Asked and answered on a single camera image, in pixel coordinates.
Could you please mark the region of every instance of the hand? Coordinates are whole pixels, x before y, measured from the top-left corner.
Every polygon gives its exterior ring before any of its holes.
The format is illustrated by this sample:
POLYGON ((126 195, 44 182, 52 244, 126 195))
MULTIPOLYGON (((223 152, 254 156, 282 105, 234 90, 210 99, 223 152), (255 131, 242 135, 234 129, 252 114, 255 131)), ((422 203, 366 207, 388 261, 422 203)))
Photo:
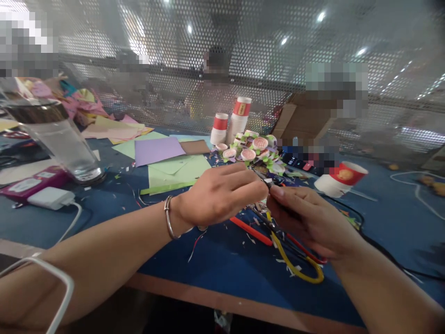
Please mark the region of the hand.
POLYGON ((267 193, 254 171, 236 163, 206 170, 188 192, 177 196, 175 205, 185 222, 207 226, 235 216, 247 204, 265 199, 267 193))
POLYGON ((364 243, 346 218, 310 188, 273 186, 267 207, 282 228, 323 257, 340 259, 364 243), (278 203, 297 214, 291 217, 278 203))

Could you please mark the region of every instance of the table edge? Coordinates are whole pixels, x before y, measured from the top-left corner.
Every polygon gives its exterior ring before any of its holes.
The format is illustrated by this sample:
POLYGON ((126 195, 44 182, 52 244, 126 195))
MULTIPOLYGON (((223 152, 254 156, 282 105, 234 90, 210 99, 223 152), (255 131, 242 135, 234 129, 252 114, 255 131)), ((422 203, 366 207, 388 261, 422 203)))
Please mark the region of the table edge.
MULTIPOLYGON (((38 247, 0 239, 0 254, 3 255, 24 258, 43 251, 45 250, 38 247)), ((365 334, 368 332, 363 327, 141 273, 134 274, 126 286, 309 333, 365 334)))

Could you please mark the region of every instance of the bangle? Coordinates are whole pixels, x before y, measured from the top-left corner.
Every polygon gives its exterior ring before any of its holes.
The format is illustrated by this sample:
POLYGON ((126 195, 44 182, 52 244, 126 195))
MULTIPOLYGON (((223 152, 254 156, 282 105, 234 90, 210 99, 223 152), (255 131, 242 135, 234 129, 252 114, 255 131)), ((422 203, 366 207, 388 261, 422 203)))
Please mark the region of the bangle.
POLYGON ((173 240, 177 240, 179 239, 181 236, 177 237, 175 236, 175 234, 173 233, 173 229, 172 229, 172 224, 170 223, 170 215, 168 214, 169 210, 170 210, 170 201, 172 200, 173 196, 168 196, 167 199, 165 200, 165 205, 164 205, 164 211, 165 211, 165 215, 167 216, 167 227, 168 227, 168 234, 170 234, 170 237, 173 240))

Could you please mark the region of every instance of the perforated metal screen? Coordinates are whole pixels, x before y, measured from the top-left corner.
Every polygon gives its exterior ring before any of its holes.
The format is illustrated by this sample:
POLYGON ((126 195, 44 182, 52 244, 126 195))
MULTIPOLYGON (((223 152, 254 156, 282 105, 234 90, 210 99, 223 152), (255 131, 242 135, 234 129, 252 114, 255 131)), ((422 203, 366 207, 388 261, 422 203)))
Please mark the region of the perforated metal screen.
POLYGON ((306 63, 360 62, 369 65, 369 112, 333 124, 329 134, 343 150, 366 152, 374 143, 381 148, 376 157, 393 159, 397 151, 403 160, 445 143, 440 1, 9 0, 0 6, 35 12, 42 35, 55 37, 47 43, 59 52, 59 68, 94 88, 110 110, 142 122, 208 133, 215 112, 230 112, 236 96, 249 96, 248 126, 265 133, 279 106, 304 91, 306 63), (222 54, 210 61, 210 75, 209 51, 222 54))

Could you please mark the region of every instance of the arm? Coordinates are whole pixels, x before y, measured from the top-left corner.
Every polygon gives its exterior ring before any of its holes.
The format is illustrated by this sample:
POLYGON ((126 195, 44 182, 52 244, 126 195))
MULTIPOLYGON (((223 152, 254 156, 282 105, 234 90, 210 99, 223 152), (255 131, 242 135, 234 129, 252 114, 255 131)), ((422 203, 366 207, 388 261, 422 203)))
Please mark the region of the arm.
MULTIPOLYGON (((265 198, 267 187, 244 164, 212 168, 170 202, 172 229, 219 223, 265 198)), ((164 203, 85 230, 43 253, 41 259, 70 275, 74 293, 62 324, 77 320, 110 297, 153 254, 170 242, 164 203)), ((30 264, 0 280, 0 323, 20 329, 48 327, 65 292, 50 273, 30 264)))
POLYGON ((315 191, 271 189, 267 206, 277 222, 331 260, 370 333, 438 333, 445 311, 315 191), (298 212, 290 217, 277 202, 298 212))

